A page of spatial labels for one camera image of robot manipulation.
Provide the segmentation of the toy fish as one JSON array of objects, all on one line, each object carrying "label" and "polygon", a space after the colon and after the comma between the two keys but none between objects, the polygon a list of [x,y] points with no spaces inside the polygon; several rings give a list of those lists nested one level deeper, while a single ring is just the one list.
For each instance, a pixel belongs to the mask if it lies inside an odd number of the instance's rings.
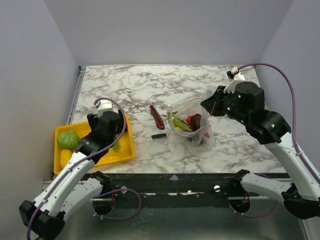
[{"label": "toy fish", "polygon": [[205,138],[203,136],[200,136],[198,134],[187,137],[186,140],[196,146],[203,146],[207,143],[207,141],[205,140]]}]

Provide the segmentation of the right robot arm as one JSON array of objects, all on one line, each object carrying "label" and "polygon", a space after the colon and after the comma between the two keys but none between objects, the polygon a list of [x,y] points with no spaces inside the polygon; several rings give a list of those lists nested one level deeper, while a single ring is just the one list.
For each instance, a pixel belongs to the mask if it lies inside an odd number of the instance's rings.
[{"label": "right robot arm", "polygon": [[320,215],[318,173],[312,172],[294,148],[293,130],[277,112],[265,108],[264,90],[251,81],[218,86],[200,105],[215,117],[228,116],[243,124],[246,132],[265,146],[281,163],[292,183],[263,178],[248,170],[238,171],[230,180],[230,191],[241,196],[256,193],[281,204],[295,217],[306,220]]}]

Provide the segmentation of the green toy cabbage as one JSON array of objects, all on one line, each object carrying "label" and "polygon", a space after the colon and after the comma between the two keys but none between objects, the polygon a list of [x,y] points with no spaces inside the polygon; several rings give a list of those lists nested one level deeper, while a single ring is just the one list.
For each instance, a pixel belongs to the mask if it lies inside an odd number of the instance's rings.
[{"label": "green toy cabbage", "polygon": [[57,137],[57,144],[63,149],[75,149],[79,141],[79,135],[73,130],[64,131]]}]

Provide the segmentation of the green toy celery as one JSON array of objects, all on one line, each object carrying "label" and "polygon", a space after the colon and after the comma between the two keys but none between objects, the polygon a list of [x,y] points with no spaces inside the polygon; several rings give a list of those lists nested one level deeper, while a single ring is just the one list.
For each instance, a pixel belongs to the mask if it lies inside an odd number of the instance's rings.
[{"label": "green toy celery", "polygon": [[166,114],[166,117],[167,117],[167,120],[172,123],[175,127],[178,127],[184,131],[187,131],[187,132],[193,132],[193,130],[190,128],[190,126],[181,121],[179,118],[176,117],[176,115],[178,114],[177,111],[173,111],[173,112],[167,112]]}]

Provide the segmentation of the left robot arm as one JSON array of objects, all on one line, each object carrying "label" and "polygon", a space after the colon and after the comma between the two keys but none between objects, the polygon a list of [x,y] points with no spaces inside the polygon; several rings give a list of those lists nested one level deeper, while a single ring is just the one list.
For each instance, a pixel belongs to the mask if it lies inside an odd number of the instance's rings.
[{"label": "left robot arm", "polygon": [[110,194],[109,180],[101,172],[90,177],[84,186],[78,182],[124,135],[126,115],[120,109],[105,111],[101,116],[89,114],[87,119],[91,131],[79,141],[66,166],[40,195],[19,206],[28,239],[35,233],[38,239],[54,240],[66,220],[84,203]]}]

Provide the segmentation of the clear zip top bag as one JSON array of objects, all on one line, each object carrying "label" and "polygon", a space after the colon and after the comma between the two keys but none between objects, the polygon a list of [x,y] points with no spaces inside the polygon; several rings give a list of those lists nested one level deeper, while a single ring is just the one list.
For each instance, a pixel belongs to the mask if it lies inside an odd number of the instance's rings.
[{"label": "clear zip top bag", "polygon": [[[191,116],[191,122],[188,124],[192,129],[192,132],[185,131],[179,127],[175,127],[172,122],[168,122],[169,127],[171,128],[172,132],[181,138],[183,138],[188,145],[194,148],[210,148],[216,144],[216,138],[214,136],[212,126],[209,123],[208,113],[206,110],[200,105],[200,103],[204,99],[202,97],[195,97],[188,99],[184,102],[177,103],[177,104],[169,104],[166,108],[166,120],[167,120],[167,112],[174,112],[177,111],[178,114],[175,116],[179,118],[181,121],[185,122],[185,120]],[[204,137],[207,141],[205,145],[198,146],[194,145],[186,140],[186,138],[200,135]]]}]

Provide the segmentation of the purple toy eggplant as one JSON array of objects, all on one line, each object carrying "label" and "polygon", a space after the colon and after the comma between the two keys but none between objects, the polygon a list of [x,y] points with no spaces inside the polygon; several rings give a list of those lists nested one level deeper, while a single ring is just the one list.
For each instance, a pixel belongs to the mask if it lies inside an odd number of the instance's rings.
[{"label": "purple toy eggplant", "polygon": [[189,116],[189,117],[185,120],[185,122],[186,122],[187,124],[190,124],[190,123],[191,123],[191,116]]}]

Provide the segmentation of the green toy grapes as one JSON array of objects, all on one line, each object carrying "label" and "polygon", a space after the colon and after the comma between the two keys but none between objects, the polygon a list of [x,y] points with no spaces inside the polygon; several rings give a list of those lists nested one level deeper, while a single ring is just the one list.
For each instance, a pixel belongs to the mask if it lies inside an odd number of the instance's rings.
[{"label": "green toy grapes", "polygon": [[115,142],[114,145],[111,147],[111,149],[115,152],[118,152],[121,148],[121,145],[119,143],[119,141]]}]

